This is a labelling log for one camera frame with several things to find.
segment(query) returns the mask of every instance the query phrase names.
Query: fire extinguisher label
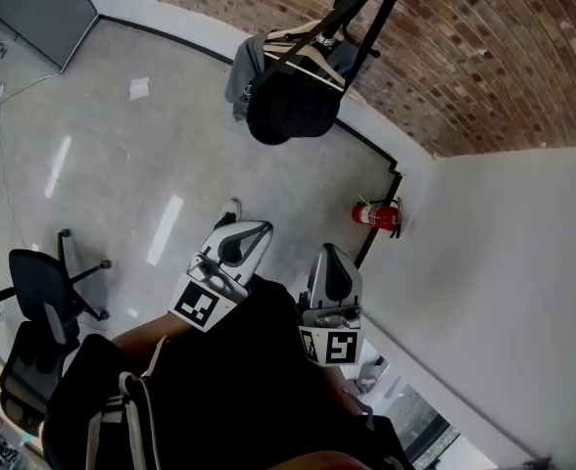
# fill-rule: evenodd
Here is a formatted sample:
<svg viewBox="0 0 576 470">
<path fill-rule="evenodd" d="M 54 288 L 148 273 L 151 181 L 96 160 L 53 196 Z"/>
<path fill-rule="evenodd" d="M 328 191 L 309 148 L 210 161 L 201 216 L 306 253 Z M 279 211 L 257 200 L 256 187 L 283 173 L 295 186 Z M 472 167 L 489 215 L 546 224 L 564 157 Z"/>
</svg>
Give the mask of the fire extinguisher label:
<svg viewBox="0 0 576 470">
<path fill-rule="evenodd" d="M 364 206 L 360 209 L 360 222 L 365 224 L 375 224 L 375 214 L 379 211 L 376 206 Z"/>
</svg>

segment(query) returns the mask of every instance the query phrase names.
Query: person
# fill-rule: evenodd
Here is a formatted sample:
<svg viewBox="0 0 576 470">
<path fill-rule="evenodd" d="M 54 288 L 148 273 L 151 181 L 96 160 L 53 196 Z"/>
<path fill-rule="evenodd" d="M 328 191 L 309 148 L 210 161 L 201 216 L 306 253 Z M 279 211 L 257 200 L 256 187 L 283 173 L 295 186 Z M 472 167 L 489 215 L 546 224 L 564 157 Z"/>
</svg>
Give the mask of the person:
<svg viewBox="0 0 576 470">
<path fill-rule="evenodd" d="M 240 211 L 230 201 L 216 227 Z M 43 443 L 53 470 L 85 468 L 99 385 L 116 383 L 113 369 L 145 371 L 164 335 L 149 384 L 162 469 L 412 469 L 386 418 L 367 426 L 340 369 L 306 360 L 286 288 L 254 275 L 249 289 L 207 333 L 167 313 L 115 337 L 107 352 L 90 353 L 86 338 L 49 402 Z"/>
</svg>

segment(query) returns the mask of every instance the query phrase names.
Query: brick wall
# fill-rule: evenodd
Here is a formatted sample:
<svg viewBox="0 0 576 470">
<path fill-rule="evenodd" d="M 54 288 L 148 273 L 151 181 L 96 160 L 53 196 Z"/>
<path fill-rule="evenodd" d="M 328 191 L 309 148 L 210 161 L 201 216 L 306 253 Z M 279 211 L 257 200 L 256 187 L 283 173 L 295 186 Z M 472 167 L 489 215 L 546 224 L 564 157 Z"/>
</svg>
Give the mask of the brick wall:
<svg viewBox="0 0 576 470">
<path fill-rule="evenodd" d="M 252 33 L 321 19 L 332 3 L 161 1 Z M 359 92 L 430 153 L 576 145 L 576 0 L 401 0 L 376 47 Z"/>
</svg>

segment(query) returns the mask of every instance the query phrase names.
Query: white shoe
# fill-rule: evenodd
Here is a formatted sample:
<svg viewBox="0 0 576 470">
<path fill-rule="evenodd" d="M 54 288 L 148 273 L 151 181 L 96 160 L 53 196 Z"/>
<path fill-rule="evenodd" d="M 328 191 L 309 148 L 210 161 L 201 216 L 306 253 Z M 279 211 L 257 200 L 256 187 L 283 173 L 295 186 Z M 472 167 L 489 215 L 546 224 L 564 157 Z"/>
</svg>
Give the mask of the white shoe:
<svg viewBox="0 0 576 470">
<path fill-rule="evenodd" d="M 230 212 L 235 214 L 236 221 L 240 220 L 240 216 L 242 215 L 242 204 L 240 204 L 238 199 L 229 199 L 227 202 L 225 202 L 220 209 L 219 218 L 223 219 L 225 215 L 229 214 Z"/>
</svg>

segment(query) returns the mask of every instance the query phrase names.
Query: gray panel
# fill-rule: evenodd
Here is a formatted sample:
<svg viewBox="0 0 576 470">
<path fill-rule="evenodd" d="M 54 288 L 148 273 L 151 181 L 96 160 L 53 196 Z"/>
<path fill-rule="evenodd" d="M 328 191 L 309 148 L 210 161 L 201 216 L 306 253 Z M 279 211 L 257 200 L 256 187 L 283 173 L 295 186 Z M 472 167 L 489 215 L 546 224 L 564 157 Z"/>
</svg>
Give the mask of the gray panel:
<svg viewBox="0 0 576 470">
<path fill-rule="evenodd" d="M 0 20 L 60 69 L 95 17 L 89 0 L 0 0 Z"/>
</svg>

